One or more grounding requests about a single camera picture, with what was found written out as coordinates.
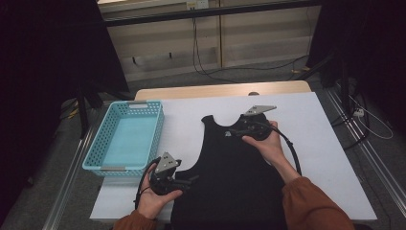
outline black vest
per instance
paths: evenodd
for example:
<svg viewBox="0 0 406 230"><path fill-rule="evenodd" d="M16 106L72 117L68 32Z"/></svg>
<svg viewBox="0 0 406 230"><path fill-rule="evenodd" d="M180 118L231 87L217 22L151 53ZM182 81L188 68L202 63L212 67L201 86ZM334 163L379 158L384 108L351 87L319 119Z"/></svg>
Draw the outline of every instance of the black vest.
<svg viewBox="0 0 406 230"><path fill-rule="evenodd" d="M238 129L237 123L220 126L213 116L202 122L205 133L197 163L175 175L176 179L199 178L175 199L170 219L173 228L286 229L284 184L276 169L256 148L230 135L228 129Z"/></svg>

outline wire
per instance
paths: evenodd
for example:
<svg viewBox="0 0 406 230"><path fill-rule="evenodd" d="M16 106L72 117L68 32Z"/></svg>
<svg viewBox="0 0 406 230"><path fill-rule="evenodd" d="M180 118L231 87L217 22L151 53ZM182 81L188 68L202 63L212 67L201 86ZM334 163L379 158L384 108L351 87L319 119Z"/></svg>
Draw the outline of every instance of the wire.
<svg viewBox="0 0 406 230"><path fill-rule="evenodd" d="M343 114L341 114L340 116L338 116L337 118L335 118L334 120L332 120L331 122L329 122L331 125L335 122L337 122L340 118L343 118L342 116Z"/></svg>
<svg viewBox="0 0 406 230"><path fill-rule="evenodd" d="M78 114L80 114L80 111L79 111L78 108L76 108L76 109L73 110L69 115L64 116L64 117L61 117L61 118L59 118L59 120L65 120L65 119L67 119L67 118L71 119L71 118L74 118L74 117L75 117L76 115L78 115Z"/></svg>
<svg viewBox="0 0 406 230"><path fill-rule="evenodd" d="M341 85L338 82L336 82L336 85L341 88ZM367 102L365 100L364 95L361 92L359 92L359 94L361 95L364 106L367 107ZM349 97L359 105L359 103L350 94L349 94ZM337 127L337 126L339 126L339 125L341 125L343 123L349 122L353 118L353 112L355 110L355 103L352 105L352 107L353 107L353 111L351 112L351 114L343 122L341 122L339 124L332 124L331 126L332 127ZM356 140L354 143L352 143L351 145L349 145L347 147L344 147L343 150L349 150L349 149L357 146L359 143L361 143L362 141L364 141L368 137L368 135L370 134L370 130L369 130L370 118L369 118L368 114L366 114L366 116L364 116L364 119L365 119L365 128L366 129L362 132L362 136L358 140Z"/></svg>
<svg viewBox="0 0 406 230"><path fill-rule="evenodd" d="M292 153L293 160L295 161L296 171L298 172L299 175L302 175L301 164L299 163L298 154L296 153L295 148L293 148L293 143L291 141L289 141L289 139L275 126L260 123L260 122L253 122L253 121L251 121L250 123L257 124L262 127L267 127L271 130L276 131L278 134L280 134L280 136L284 139L284 141L286 142L287 146L289 147L289 149Z"/></svg>
<svg viewBox="0 0 406 230"><path fill-rule="evenodd" d="M202 66L202 63L201 63L201 60L200 60L200 55L199 55L199 45L198 45L198 42L197 42L197 25L196 25L196 19L193 18L193 19L192 19L192 22L193 22L193 67L194 67L194 70L195 70L198 74L200 74L200 75L205 75L205 76L209 77L209 78L212 79L212 80L219 80L219 81L227 81L227 82L231 82L231 83L238 83L237 81L234 81L234 80L225 80L225 79L214 78L214 77L211 76L211 74L207 73L207 72L203 69L203 66ZM196 53L197 53L197 59L198 59L198 61L199 61L200 69L202 70L202 72L198 71L197 68L196 68L196 64L195 64L195 61L194 61L195 51L196 51Z"/></svg>
<svg viewBox="0 0 406 230"><path fill-rule="evenodd" d="M309 7L307 7L307 9L305 10L305 16L307 17L308 30L309 30L308 44L307 44L307 51L306 51L307 55L309 55L309 53L310 53L311 36L313 35L313 32L311 30L310 19L308 18L308 9L309 9Z"/></svg>
<svg viewBox="0 0 406 230"><path fill-rule="evenodd" d="M78 99L72 100L70 103L66 104L63 108L60 109L60 113L64 113L68 110Z"/></svg>
<svg viewBox="0 0 406 230"><path fill-rule="evenodd" d="M141 191L141 187L143 186L144 183L144 179L147 175L147 172L149 170L149 168L154 164L154 163L159 163L159 161L161 160L161 157L156 158L155 160L152 160L151 162L149 162L149 164L146 166L146 169L143 172L143 175L141 177L140 183L138 184L138 190L137 190L137 194L135 195L135 200L134 200L134 206L135 209L138 209L138 205L140 204L140 198L141 198L141 194L146 190L143 189Z"/></svg>
<svg viewBox="0 0 406 230"><path fill-rule="evenodd" d="M293 76L295 76L295 62L292 63L292 74L290 75L290 78L288 78L286 81L290 81Z"/></svg>
<svg viewBox="0 0 406 230"><path fill-rule="evenodd" d="M198 41L197 41L197 23L196 23L195 18L192 19L192 23L193 23L193 59L192 59L192 61L193 61L194 70L196 71L196 73L198 73L200 75L207 76L207 77L209 77L209 78L211 78L213 80L220 80L220 81L228 81L228 82L232 82L232 83L238 83L237 81L234 81L234 80L225 80L225 79L220 79L220 78L214 78L211 75L215 74L215 73L218 73L218 72L229 71L229 70L259 70L259 71L275 70L275 69L280 69L280 68L283 68L283 67L291 65L291 64L293 64L293 66L294 66L294 63L296 61L298 61L298 60L300 60L302 58L307 58L308 57L308 55L304 55L304 56L301 56L301 57L297 57L294 60L287 62L286 64L275 66L275 67L269 67L269 68L232 67L232 68L221 68L221 69L218 69L218 70L213 70L212 72L208 72L203 68L203 66L201 64L201 60L200 60L199 46L198 46ZM197 60L199 62L199 66L200 66L201 71L199 71L197 69L197 67L196 67L196 63L195 63L195 57L196 56L197 56Z"/></svg>
<svg viewBox="0 0 406 230"><path fill-rule="evenodd" d="M359 118L359 116L358 116L358 120L359 120L359 122L361 123L361 125L362 125L364 128L366 128L366 129L367 129L370 133L372 133L373 135L375 135L375 136L377 136L377 137L379 137L379 138L382 138L382 139L389 140L389 139L391 139L391 138L394 137L394 133L392 132L392 130L391 130L384 122L382 122L382 120L380 120L378 117L376 117L375 115L373 115L370 111L368 111L367 108L361 106L361 104L359 104L352 96L350 96L350 98L351 98L360 108L362 108L365 112L367 112L368 114L370 114L371 116L373 116L373 117L374 117L378 122L380 122L386 129L388 129L388 130L391 132L391 135L390 135L389 137L384 137L384 136L380 136L380 135L376 134L375 132L373 132L373 131L370 129L369 126L365 125L365 124L361 121L361 119Z"/></svg>

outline basket handle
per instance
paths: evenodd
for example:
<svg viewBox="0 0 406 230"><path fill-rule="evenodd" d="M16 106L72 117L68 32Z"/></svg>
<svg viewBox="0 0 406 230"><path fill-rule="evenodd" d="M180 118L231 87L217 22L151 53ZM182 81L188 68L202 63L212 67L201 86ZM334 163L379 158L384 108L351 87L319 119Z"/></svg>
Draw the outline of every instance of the basket handle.
<svg viewBox="0 0 406 230"><path fill-rule="evenodd" d="M127 101L128 104L146 104L147 100Z"/></svg>
<svg viewBox="0 0 406 230"><path fill-rule="evenodd" d="M125 172L124 166L101 166L103 172Z"/></svg>

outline metal frame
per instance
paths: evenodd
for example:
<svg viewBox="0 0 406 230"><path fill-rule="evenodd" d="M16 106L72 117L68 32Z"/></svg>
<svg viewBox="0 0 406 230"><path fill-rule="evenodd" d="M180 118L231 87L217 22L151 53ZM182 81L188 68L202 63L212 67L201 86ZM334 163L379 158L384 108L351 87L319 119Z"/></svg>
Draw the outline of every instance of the metal frame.
<svg viewBox="0 0 406 230"><path fill-rule="evenodd" d="M347 115L345 115L346 113L344 112L344 109L340 106L340 96L338 96L336 92L330 91L327 91L327 96L331 100L331 103L334 105L337 112L339 114L344 114L342 119L343 121L346 121ZM353 119L349 119L347 122L345 122L345 124L355 140L361 138L363 135L362 129ZM364 140L363 142L359 143L358 146L367 157L373 170L376 172L379 179L382 181L382 184L385 186L400 212L403 214L403 217L406 218L406 193L404 189L386 167L385 163L379 157L379 154L373 148L370 141Z"/></svg>
<svg viewBox="0 0 406 230"><path fill-rule="evenodd" d="M100 124L102 117L107 110L106 107L108 107L108 105L104 105L102 108L99 109L92 109L89 113L89 116L95 120L87 131L85 137L83 139L80 139L79 141L74 159L72 160L68 173L66 173L65 179L63 180L62 186L60 187L60 190L57 194L51 212L48 215L44 226L42 227L43 230L57 229L57 227L59 226L69 196L72 193L74 182L78 176L81 163L86 156L87 150L89 150L90 148L91 141L93 140L97 130L99 129L99 126L97 125Z"/></svg>
<svg viewBox="0 0 406 230"><path fill-rule="evenodd" d="M294 1L273 2L255 5L235 6L235 7L220 7L195 11L175 11L147 16L110 18L105 19L104 23L107 27L116 27L133 24L143 24L149 22L171 21L171 20L218 16L235 13L266 12L283 9L314 7L322 5L322 2L323 2L322 0L294 0Z"/></svg>

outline gray floor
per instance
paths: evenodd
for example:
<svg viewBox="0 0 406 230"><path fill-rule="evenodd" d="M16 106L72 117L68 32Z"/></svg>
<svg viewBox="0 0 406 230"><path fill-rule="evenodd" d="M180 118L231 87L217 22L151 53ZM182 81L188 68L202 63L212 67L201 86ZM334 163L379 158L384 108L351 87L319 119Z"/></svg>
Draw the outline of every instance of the gray floor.
<svg viewBox="0 0 406 230"><path fill-rule="evenodd" d="M270 68L279 66L289 61L277 61L262 64L252 64L250 68ZM295 62L296 69L301 69L305 65L305 59ZM261 82L261 81L286 81L296 76L292 76L292 65L275 70L254 70L239 69L227 70L212 74L214 80L208 76L197 73L182 74L173 77L165 77L153 80L137 80L129 83L131 96L142 88L171 87L186 85L205 85L235 82ZM332 121L339 116L336 109L327 97L327 90L320 84L320 76L316 75L308 80L312 91L316 92L319 100ZM102 95L106 100L111 100L107 95ZM378 107L369 102L370 111L385 121L385 116ZM371 120L372 130L382 135L388 135L387 130L375 119ZM345 126L338 126L335 129L338 139L343 147L353 143ZM48 157L43 162L38 173L34 176L34 185L25 189L20 198L10 211L8 218L1 229L42 229L51 211L52 205L62 185L63 178L67 173L70 162L79 144L80 125L79 117L64 119L56 132L56 138L49 149ZM388 167L398 183L406 186L406 137L395 132L394 138L383 140L370 135L368 140L378 152L382 161ZM404 229L406 218L401 214L394 203L391 195L383 186L379 177L375 173L365 154L359 147L354 147L346 151L355 173L359 176L361 185L375 210L378 220L364 222L375 230L378 229ZM101 224L89 219L93 208L93 203L97 197L99 186L102 183L100 177L92 173L80 170L78 179L74 184L74 190L70 194L69 202L63 213L58 229L109 229L111 224Z"/></svg>

